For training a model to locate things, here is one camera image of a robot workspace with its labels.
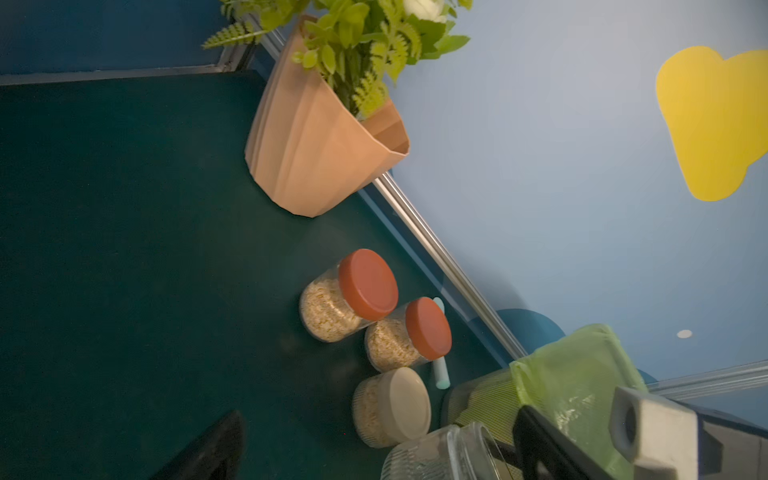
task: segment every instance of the metal trim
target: metal trim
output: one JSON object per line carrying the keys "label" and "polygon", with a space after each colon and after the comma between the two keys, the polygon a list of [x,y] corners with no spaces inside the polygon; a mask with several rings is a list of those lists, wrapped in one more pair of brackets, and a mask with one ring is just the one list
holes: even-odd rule
{"label": "metal trim", "polygon": [[48,84],[67,81],[109,80],[112,78],[167,77],[170,75],[189,75],[221,73],[218,65],[196,67],[139,68],[137,70],[96,70],[66,71],[61,73],[32,73],[0,75],[0,86],[24,84]]}
{"label": "metal trim", "polygon": [[263,45],[266,51],[272,55],[272,58],[277,60],[280,57],[280,52],[283,51],[283,47],[286,46],[286,39],[279,30],[272,30],[270,33],[263,36],[261,45]]}
{"label": "metal trim", "polygon": [[250,45],[231,45],[221,49],[217,67],[221,72],[239,70],[243,58],[248,56]]}
{"label": "metal trim", "polygon": [[408,197],[400,190],[392,175],[389,172],[383,174],[373,181],[373,185],[392,205],[392,208],[395,209],[395,212],[397,212],[402,221],[408,225],[414,236],[419,239],[419,242],[429,252],[429,256],[440,266],[445,276],[451,280],[456,289],[464,296],[465,300],[472,306],[472,309],[480,316],[480,319],[488,326],[493,336],[498,339],[512,358],[519,359],[528,355],[523,345],[520,344],[518,339],[502,322],[496,310],[488,303],[475,285],[472,284],[472,281],[440,242],[435,232],[429,228],[429,225],[424,221],[419,212],[416,211]]}
{"label": "metal trim", "polygon": [[768,360],[648,384],[651,393],[690,400],[768,386]]}

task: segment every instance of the white flower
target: white flower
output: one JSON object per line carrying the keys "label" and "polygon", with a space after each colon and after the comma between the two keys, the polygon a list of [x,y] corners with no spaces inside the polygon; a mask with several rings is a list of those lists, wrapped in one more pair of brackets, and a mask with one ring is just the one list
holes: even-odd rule
{"label": "white flower", "polygon": [[402,0],[406,15],[415,15],[420,20],[445,23],[447,18],[442,14],[445,0]]}

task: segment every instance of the yellow sticker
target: yellow sticker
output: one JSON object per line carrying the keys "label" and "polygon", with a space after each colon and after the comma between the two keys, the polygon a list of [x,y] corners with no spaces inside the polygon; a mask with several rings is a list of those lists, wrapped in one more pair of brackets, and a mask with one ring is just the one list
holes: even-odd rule
{"label": "yellow sticker", "polygon": [[730,196],[768,153],[768,50],[723,60],[708,47],[686,48],[661,67],[656,96],[697,199]]}

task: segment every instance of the white lid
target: white lid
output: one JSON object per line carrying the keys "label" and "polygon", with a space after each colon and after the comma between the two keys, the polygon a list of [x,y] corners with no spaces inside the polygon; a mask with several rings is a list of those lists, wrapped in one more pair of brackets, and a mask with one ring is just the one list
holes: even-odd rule
{"label": "white lid", "polygon": [[387,372],[379,382],[379,419],[398,442],[426,435],[432,422],[429,394],[419,374],[408,367]]}

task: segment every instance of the dark green floor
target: dark green floor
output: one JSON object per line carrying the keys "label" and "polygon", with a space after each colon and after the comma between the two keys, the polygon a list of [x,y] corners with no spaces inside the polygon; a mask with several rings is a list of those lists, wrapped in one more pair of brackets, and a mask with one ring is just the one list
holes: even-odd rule
{"label": "dark green floor", "polygon": [[[229,409],[240,478],[379,477],[349,402],[362,336],[302,328],[303,286],[346,253],[438,293],[357,195],[272,204],[243,146],[254,74],[0,89],[0,478],[147,478]],[[498,366],[449,312],[456,384]],[[421,368],[433,401],[442,392]]]}

